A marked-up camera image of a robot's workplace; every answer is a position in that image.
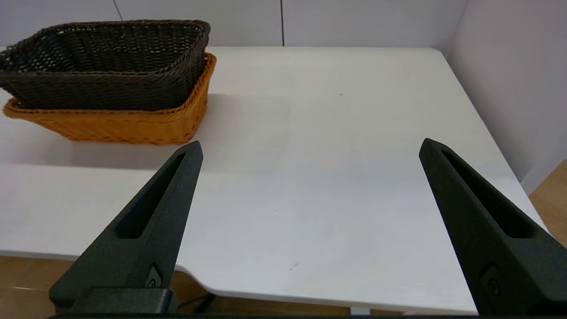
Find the woven texture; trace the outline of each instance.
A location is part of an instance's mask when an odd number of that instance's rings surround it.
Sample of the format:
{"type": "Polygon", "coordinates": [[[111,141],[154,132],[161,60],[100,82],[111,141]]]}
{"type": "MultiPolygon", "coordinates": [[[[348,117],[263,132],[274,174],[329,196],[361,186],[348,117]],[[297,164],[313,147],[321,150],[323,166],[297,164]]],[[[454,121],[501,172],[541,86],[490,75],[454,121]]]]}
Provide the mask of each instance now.
{"type": "Polygon", "coordinates": [[[205,67],[209,31],[199,20],[49,27],[0,53],[0,86],[27,108],[175,108],[205,67]]]}
{"type": "Polygon", "coordinates": [[[39,124],[71,141],[185,144],[206,112],[209,81],[216,63],[217,58],[207,53],[205,70],[189,98],[180,107],[169,110],[30,110],[12,98],[4,106],[4,114],[39,124]]]}

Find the screw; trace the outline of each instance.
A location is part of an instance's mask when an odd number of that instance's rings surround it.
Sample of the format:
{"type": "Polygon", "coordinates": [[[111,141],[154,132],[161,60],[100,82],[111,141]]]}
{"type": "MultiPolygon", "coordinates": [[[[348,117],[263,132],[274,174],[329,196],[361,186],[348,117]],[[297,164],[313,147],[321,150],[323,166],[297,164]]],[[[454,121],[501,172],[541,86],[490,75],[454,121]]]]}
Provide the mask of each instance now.
{"type": "Polygon", "coordinates": [[[496,296],[500,295],[500,286],[498,286],[498,282],[496,281],[496,279],[491,279],[488,281],[488,288],[496,296]]]}

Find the white wall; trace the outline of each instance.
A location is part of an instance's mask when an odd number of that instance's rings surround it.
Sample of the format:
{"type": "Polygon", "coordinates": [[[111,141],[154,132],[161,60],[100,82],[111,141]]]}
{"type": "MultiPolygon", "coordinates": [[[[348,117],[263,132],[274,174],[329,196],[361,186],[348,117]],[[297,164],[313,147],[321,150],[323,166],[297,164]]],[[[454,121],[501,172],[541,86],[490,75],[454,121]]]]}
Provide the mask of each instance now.
{"type": "Polygon", "coordinates": [[[280,0],[116,0],[124,20],[199,19],[210,45],[282,45],[280,0]]]}
{"type": "Polygon", "coordinates": [[[443,53],[466,0],[283,0],[285,45],[431,47],[443,53]]]}
{"type": "Polygon", "coordinates": [[[305,46],[432,47],[446,53],[466,1],[0,0],[0,44],[70,21],[201,19],[211,24],[210,45],[285,41],[305,46]]]}
{"type": "Polygon", "coordinates": [[[469,0],[448,60],[531,193],[567,157],[567,1],[469,0]]]}
{"type": "Polygon", "coordinates": [[[112,0],[0,0],[0,45],[66,22],[120,20],[112,0]]]}

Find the wooden floor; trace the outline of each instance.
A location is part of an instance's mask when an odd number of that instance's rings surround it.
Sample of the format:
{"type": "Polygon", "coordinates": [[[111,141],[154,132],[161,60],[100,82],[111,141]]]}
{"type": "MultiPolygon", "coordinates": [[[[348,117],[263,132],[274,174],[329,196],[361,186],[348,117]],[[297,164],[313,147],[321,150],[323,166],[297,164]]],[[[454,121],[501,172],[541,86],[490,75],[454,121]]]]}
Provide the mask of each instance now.
{"type": "MultiPolygon", "coordinates": [[[[563,162],[530,196],[540,216],[556,239],[567,247],[567,161],[563,162]]],[[[69,268],[71,262],[46,259],[0,257],[0,317],[46,318],[54,314],[48,298],[49,287],[69,268]]],[[[176,272],[171,284],[180,303],[203,296],[206,291],[190,276],[176,272]]],[[[198,303],[183,307],[191,313],[198,303]]],[[[220,315],[309,315],[347,316],[347,307],[280,303],[218,297],[207,313],[220,315]]],[[[374,315],[399,315],[373,310],[374,315]]]]}

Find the white table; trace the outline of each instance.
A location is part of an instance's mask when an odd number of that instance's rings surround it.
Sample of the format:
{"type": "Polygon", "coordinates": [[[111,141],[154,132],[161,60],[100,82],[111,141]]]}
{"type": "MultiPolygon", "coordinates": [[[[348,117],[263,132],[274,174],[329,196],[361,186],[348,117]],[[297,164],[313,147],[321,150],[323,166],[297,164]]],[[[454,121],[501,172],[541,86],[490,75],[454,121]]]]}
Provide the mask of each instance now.
{"type": "MultiPolygon", "coordinates": [[[[474,313],[418,159],[425,137],[543,225],[438,51],[209,51],[205,160],[177,262],[211,292],[474,313]]],[[[5,117],[0,132],[8,255],[76,258],[176,149],[70,142],[5,117]]]]}

